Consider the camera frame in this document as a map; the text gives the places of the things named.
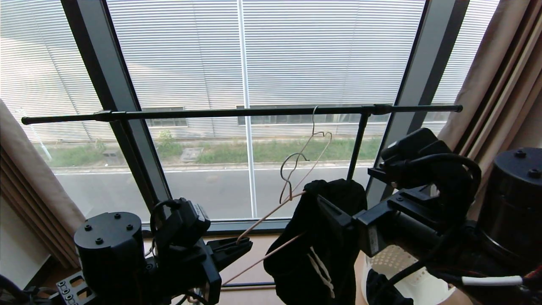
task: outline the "gray asphalt road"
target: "gray asphalt road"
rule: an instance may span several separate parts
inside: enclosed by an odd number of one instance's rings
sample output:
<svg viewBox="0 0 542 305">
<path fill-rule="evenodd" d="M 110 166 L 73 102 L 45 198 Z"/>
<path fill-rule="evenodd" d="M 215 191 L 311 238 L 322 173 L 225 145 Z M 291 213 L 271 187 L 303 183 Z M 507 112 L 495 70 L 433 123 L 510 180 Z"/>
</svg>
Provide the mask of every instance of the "gray asphalt road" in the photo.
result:
<svg viewBox="0 0 542 305">
<path fill-rule="evenodd" d="M 308 169 L 292 175 L 297 184 Z M 347 168 L 315 168 L 306 182 L 345 178 Z M 247 170 L 202 170 L 166 172 L 167 183 L 175 198 L 185 197 L 202 205 L 211 219 L 251 218 L 250 190 Z M 86 217 L 103 212 L 129 211 L 149 220 L 149 212 L 131 173 L 81 173 L 57 175 L 66 192 Z M 354 179 L 366 186 L 366 168 L 357 168 Z M 283 181 L 278 169 L 256 169 L 257 216 L 267 214 L 279 204 Z M 289 217 L 297 200 L 278 210 L 274 217 Z"/>
</svg>

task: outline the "curtain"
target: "curtain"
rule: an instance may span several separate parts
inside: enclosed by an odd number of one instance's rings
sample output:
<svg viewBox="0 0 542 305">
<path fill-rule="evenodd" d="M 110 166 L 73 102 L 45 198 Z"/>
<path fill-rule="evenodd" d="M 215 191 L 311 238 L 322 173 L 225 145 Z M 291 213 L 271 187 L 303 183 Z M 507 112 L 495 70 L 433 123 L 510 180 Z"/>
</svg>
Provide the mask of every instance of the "curtain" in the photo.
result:
<svg viewBox="0 0 542 305">
<path fill-rule="evenodd" d="M 0 195 L 49 253 L 64 267 L 77 267 L 73 235 L 85 217 L 1 100 L 0 179 Z"/>
<path fill-rule="evenodd" d="M 452 113 L 439 134 L 455 152 L 482 169 L 478 217 L 495 156 L 540 147 L 542 138 L 542 1 L 502 0 L 489 23 Z"/>
</svg>

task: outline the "wire hanger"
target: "wire hanger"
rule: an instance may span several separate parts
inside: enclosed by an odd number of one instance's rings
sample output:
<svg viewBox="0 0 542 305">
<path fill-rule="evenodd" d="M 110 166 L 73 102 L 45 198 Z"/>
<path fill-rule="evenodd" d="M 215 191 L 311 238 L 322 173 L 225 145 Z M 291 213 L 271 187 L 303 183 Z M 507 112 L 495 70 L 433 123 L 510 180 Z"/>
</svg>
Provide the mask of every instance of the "wire hanger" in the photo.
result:
<svg viewBox="0 0 542 305">
<path fill-rule="evenodd" d="M 274 209 L 271 210 L 271 212 L 267 213 L 267 215 L 265 215 L 264 217 L 262 217 L 260 220 L 258 220 L 255 224 L 251 225 L 250 228 L 246 229 L 241 235 L 239 235 L 239 237 L 237 238 L 237 243 L 239 244 L 239 242 L 241 241 L 241 239 L 243 237 L 245 237 L 250 231 L 252 231 L 257 225 L 259 225 L 260 223 L 262 223 L 264 220 L 266 220 L 269 216 L 271 216 L 273 213 L 275 213 L 279 208 L 283 207 L 285 203 L 289 202 L 289 201 L 292 201 L 294 198 L 298 197 L 298 196 L 301 196 L 305 193 L 305 191 L 301 192 L 301 193 L 298 193 L 298 194 L 293 194 L 293 192 L 301 185 L 301 183 L 303 183 L 303 180 L 305 180 L 305 178 L 312 172 L 312 170 L 316 167 L 316 165 L 318 164 L 318 162 L 320 161 L 320 158 L 322 158 L 322 155 L 326 152 L 327 150 L 327 147 L 330 146 L 331 144 L 331 140 L 333 139 L 333 135 L 331 134 L 331 132 L 323 132 L 323 131 L 319 131 L 319 132 L 314 132 L 314 127 L 315 127 L 315 123 L 314 123 L 314 114 L 316 112 L 316 109 L 318 108 L 318 106 L 314 107 L 314 110 L 312 111 L 312 133 L 311 133 L 311 136 L 309 137 L 309 139 L 307 140 L 307 143 L 305 143 L 305 145 L 303 146 L 303 148 L 301 148 L 301 150 L 299 152 L 295 152 L 291 155 L 289 155 L 288 157 L 286 157 L 286 159 L 284 160 L 284 162 L 282 163 L 281 167 L 280 167 L 280 176 L 281 178 L 285 181 L 284 182 L 284 186 L 282 188 L 282 192 L 280 193 L 280 199 L 279 199 L 279 205 L 277 207 L 275 207 Z M 305 150 L 305 148 L 307 147 L 307 145 L 309 144 L 309 142 L 314 138 L 315 135 L 322 135 L 323 137 L 326 137 L 326 135 L 329 135 L 330 136 L 330 140 L 327 142 L 326 146 L 324 147 L 324 149 L 322 150 L 322 152 L 320 153 L 320 155 L 318 156 L 318 158 L 316 159 L 315 163 L 312 165 L 311 169 L 307 172 L 307 174 L 305 174 L 305 176 L 303 176 L 303 178 L 301 178 L 301 180 L 298 182 L 298 184 L 295 185 L 294 188 L 292 188 L 292 183 L 290 182 L 290 177 L 292 176 L 292 173 L 295 171 L 295 169 L 298 167 L 298 161 L 299 161 L 299 158 L 302 156 L 303 159 L 305 161 L 309 161 L 305 155 L 303 154 L 303 151 Z M 284 169 L 284 165 L 286 164 L 286 162 L 293 156 L 297 155 L 298 157 L 295 159 L 295 165 L 294 165 L 294 168 L 290 171 L 290 173 L 288 174 L 288 177 L 285 179 L 284 178 L 284 174 L 283 174 L 283 169 Z M 284 195 L 284 191 L 286 190 L 286 186 L 289 186 L 289 196 L 286 198 L 286 199 L 282 199 L 282 196 Z"/>
<path fill-rule="evenodd" d="M 239 241 L 244 237 L 246 236 L 250 231 L 252 231 L 252 229 L 254 229 L 257 225 L 259 225 L 260 223 L 262 223 L 262 221 L 266 220 L 269 216 L 271 216 L 271 214 L 275 213 L 279 208 L 281 208 L 282 206 L 284 206 L 285 203 L 289 202 L 289 201 L 292 201 L 294 198 L 298 197 L 298 196 L 301 196 L 305 193 L 305 191 L 302 191 L 298 194 L 293 194 L 293 192 L 301 185 L 301 183 L 303 182 L 303 180 L 312 172 L 312 170 L 314 169 L 314 167 L 316 167 L 316 165 L 318 164 L 318 162 L 320 161 L 320 158 L 322 157 L 322 155 L 325 153 L 325 151 L 327 150 L 327 147 L 330 145 L 331 143 L 331 140 L 333 138 L 333 135 L 331 134 L 331 132 L 323 132 L 323 131 L 319 131 L 319 132 L 314 132 L 314 127 L 315 127 L 315 123 L 314 123 L 314 114 L 316 112 L 316 109 L 318 108 L 318 106 L 314 107 L 314 110 L 312 112 L 312 133 L 311 133 L 311 136 L 309 137 L 309 139 L 307 140 L 307 143 L 305 143 L 305 145 L 303 146 L 303 148 L 299 151 L 299 152 L 295 152 L 291 155 L 289 155 L 288 157 L 286 157 L 286 159 L 284 160 L 284 162 L 282 163 L 281 167 L 280 167 L 280 176 L 281 178 L 285 181 L 284 183 L 284 187 L 282 188 L 282 192 L 280 193 L 280 204 L 275 207 L 271 212 L 269 212 L 267 215 L 265 215 L 264 217 L 262 217 L 260 220 L 258 220 L 255 224 L 253 224 L 250 228 L 248 228 L 246 231 L 244 231 L 237 239 L 237 242 L 239 243 Z M 309 144 L 309 142 L 312 140 L 312 138 L 315 136 L 315 135 L 322 135 L 323 137 L 326 137 L 326 135 L 330 136 L 330 140 L 327 142 L 326 146 L 324 147 L 324 149 L 322 150 L 322 152 L 320 153 L 320 155 L 318 156 L 318 158 L 316 159 L 314 165 L 312 165 L 311 169 L 307 172 L 307 174 L 305 174 L 305 176 L 295 185 L 295 187 L 292 188 L 292 183 L 290 182 L 290 177 L 292 176 L 292 173 L 296 170 L 297 166 L 298 166 L 298 161 L 299 161 L 299 158 L 300 157 L 303 157 L 303 159 L 305 161 L 309 161 L 305 155 L 303 154 L 303 151 L 304 149 L 307 147 L 307 145 Z M 288 174 L 288 177 L 285 178 L 284 177 L 284 174 L 283 174 L 283 169 L 284 169 L 284 165 L 286 164 L 286 162 L 293 156 L 297 155 L 297 158 L 295 159 L 295 165 L 294 165 L 294 168 L 290 171 L 290 173 Z M 289 186 L 288 190 L 289 190 L 289 196 L 287 198 L 285 198 L 284 200 L 282 199 L 282 196 L 284 195 L 284 192 L 286 190 L 286 186 Z M 244 269 L 243 271 L 239 272 L 237 275 L 235 275 L 234 277 L 230 278 L 229 280 L 225 281 L 222 285 L 226 285 L 228 284 L 229 282 L 231 282 L 232 280 L 236 279 L 238 276 L 240 276 L 241 274 L 247 272 L 248 270 L 250 270 L 252 267 L 258 265 L 261 261 L 263 261 L 264 259 L 270 257 L 271 255 L 277 253 L 278 251 L 280 251 L 282 248 L 286 247 L 287 245 L 289 245 L 290 243 L 292 243 L 293 241 L 297 240 L 298 238 L 300 238 L 301 236 L 303 236 L 303 234 L 305 234 L 305 232 L 295 236 L 294 238 L 290 239 L 289 241 L 285 242 L 284 244 L 280 245 L 279 247 L 277 247 L 275 250 L 271 251 L 269 254 L 265 255 L 264 257 L 262 257 L 260 260 L 258 260 L 257 262 L 255 262 L 254 264 L 252 264 L 251 266 L 249 266 L 248 268 Z M 311 263 L 313 264 L 313 267 L 315 268 L 316 272 L 318 273 L 318 275 L 322 278 L 322 281 L 324 282 L 324 284 L 326 284 L 329 288 L 330 288 L 330 291 L 331 291 L 331 294 L 332 294 L 332 297 L 334 297 L 333 295 L 333 285 L 331 284 L 331 279 L 329 278 L 329 274 L 327 272 L 327 269 L 325 267 L 325 265 L 321 262 L 321 260 L 318 258 L 318 256 L 316 255 L 316 253 L 314 254 L 315 255 L 315 258 L 316 258 L 316 261 L 309 255 L 309 259 L 311 261 Z M 329 278 L 329 279 L 326 279 L 323 277 L 323 275 L 320 273 L 320 269 L 319 268 L 322 268 L 324 270 L 324 273 L 325 275 Z"/>
</svg>

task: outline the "black clothes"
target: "black clothes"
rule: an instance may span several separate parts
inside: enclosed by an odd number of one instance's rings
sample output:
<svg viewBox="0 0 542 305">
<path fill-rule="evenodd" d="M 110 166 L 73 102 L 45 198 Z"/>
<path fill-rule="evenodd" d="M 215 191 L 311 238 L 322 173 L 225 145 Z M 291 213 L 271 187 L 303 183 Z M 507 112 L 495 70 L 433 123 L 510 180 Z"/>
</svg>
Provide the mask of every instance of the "black clothes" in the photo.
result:
<svg viewBox="0 0 542 305">
<path fill-rule="evenodd" d="M 355 181 L 339 179 L 331 182 L 316 180 L 305 185 L 304 190 L 306 193 L 301 196 L 292 220 L 267 253 L 306 233 L 265 259 L 263 266 L 275 279 L 276 294 L 286 305 L 354 305 L 354 262 L 359 254 L 357 241 L 345 240 L 343 246 L 338 245 L 316 198 L 319 194 L 344 212 L 354 215 L 367 209 L 365 189 Z M 329 287 L 311 264 L 307 255 L 312 252 L 311 246 L 330 273 L 335 298 L 331 297 Z"/>
<path fill-rule="evenodd" d="M 388 278 L 385 275 L 379 274 L 374 270 L 369 270 L 369 275 L 367 276 L 367 299 L 371 300 L 375 294 L 378 292 L 380 287 L 382 287 Z M 382 293 L 378 299 L 378 303 L 371 303 L 369 305 L 413 305 L 414 300 L 411 298 L 403 297 L 403 295 L 395 288 L 395 286 L 390 287 L 384 293 Z"/>
</svg>

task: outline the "white corrugated siding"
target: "white corrugated siding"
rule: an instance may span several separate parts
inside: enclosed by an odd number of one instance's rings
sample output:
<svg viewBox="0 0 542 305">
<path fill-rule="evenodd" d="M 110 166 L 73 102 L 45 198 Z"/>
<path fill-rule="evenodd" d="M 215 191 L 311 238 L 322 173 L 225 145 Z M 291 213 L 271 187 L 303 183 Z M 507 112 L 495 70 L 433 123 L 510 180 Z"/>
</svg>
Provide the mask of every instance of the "white corrugated siding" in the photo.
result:
<svg viewBox="0 0 542 305">
<path fill-rule="evenodd" d="M 0 97 L 20 120 L 101 109 L 60 1 L 2 1 Z M 23 126 L 31 141 L 114 140 L 107 123 Z"/>
<path fill-rule="evenodd" d="M 497 0 L 471 0 L 434 101 L 453 102 Z M 107 1 L 143 108 L 243 105 L 236 0 Z M 244 0 L 251 105 L 391 103 L 423 1 Z M 101 109 L 59 1 L 2 0 L 1 97 L 17 119 Z M 157 136 L 244 137 L 236 118 L 187 119 Z M 443 122 L 426 122 L 438 131 Z M 31 140 L 34 134 L 24 126 Z M 255 137 L 305 135 L 303 124 L 253 125 Z M 384 123 L 370 123 L 379 135 Z M 43 141 L 114 140 L 99 122 L 38 124 Z M 355 133 L 356 124 L 319 130 Z"/>
</svg>

